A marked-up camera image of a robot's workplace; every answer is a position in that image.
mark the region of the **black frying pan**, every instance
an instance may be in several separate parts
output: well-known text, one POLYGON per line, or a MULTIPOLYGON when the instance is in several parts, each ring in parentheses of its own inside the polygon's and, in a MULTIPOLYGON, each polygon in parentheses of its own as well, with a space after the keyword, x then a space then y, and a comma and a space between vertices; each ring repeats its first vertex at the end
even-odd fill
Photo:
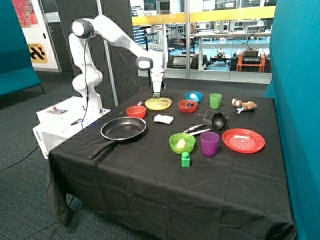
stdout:
POLYGON ((94 159, 107 147, 133 139, 146 129, 147 123, 141 118, 126 116, 110 120, 100 130, 101 135, 109 141, 101 144, 88 158, 94 159))

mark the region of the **green bowl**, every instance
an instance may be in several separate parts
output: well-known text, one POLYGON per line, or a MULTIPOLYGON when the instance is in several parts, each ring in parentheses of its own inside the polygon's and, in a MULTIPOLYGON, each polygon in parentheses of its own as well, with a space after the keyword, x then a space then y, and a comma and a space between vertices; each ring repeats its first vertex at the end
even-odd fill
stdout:
POLYGON ((169 143, 172 151, 176 154, 190 153, 194 149, 196 139, 188 133, 176 133, 169 138, 169 143), (185 146, 181 148, 176 147, 180 139, 184 139, 185 141, 185 146))

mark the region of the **frying pan handle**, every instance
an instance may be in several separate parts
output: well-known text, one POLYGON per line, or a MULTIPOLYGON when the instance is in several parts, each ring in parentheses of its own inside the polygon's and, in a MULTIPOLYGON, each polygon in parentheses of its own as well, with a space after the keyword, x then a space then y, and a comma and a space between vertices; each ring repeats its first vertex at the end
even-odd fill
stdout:
POLYGON ((195 130, 195 129, 197 129, 197 128, 200 128, 200 127, 202 127, 202 126, 204 126, 204 125, 203 125, 203 124, 200 124, 200 125, 192 126, 192 127, 188 128, 187 130, 185 130, 183 133, 188 134, 188 133, 190 133, 191 131, 193 131, 193 130, 195 130))
POLYGON ((103 150, 105 150, 107 147, 109 147, 111 144, 115 143, 116 141, 110 140, 106 141, 105 143, 102 143, 100 146, 94 150, 93 153, 88 157, 88 159, 94 159, 96 156, 98 156, 103 150))

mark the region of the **yellow railing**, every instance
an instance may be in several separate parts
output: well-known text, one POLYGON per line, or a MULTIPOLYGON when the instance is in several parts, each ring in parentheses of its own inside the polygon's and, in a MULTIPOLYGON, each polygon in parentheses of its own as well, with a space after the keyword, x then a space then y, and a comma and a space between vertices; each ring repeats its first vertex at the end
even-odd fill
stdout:
MULTIPOLYGON (((268 19, 275 15, 275 6, 264 7, 245 7, 239 9, 219 10, 219 11, 202 11, 191 12, 190 22, 203 21, 223 21, 223 20, 247 20, 247 19, 268 19)), ((154 16, 134 16, 132 18, 133 26, 141 25, 160 25, 160 24, 177 24, 186 22, 186 14, 164 14, 154 16)))

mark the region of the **orange machine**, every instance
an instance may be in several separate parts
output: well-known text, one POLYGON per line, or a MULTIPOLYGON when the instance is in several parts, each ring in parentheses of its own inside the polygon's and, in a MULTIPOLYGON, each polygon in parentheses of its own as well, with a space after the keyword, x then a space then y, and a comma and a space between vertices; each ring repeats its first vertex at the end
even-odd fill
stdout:
POLYGON ((244 70, 244 68, 247 69, 247 67, 249 68, 255 67, 255 68, 259 68, 258 70, 259 73, 263 73, 265 71, 265 64, 266 64, 266 56, 264 52, 261 52, 260 56, 251 57, 251 56, 245 56, 245 51, 241 51, 239 53, 236 71, 250 72, 250 71, 244 70))

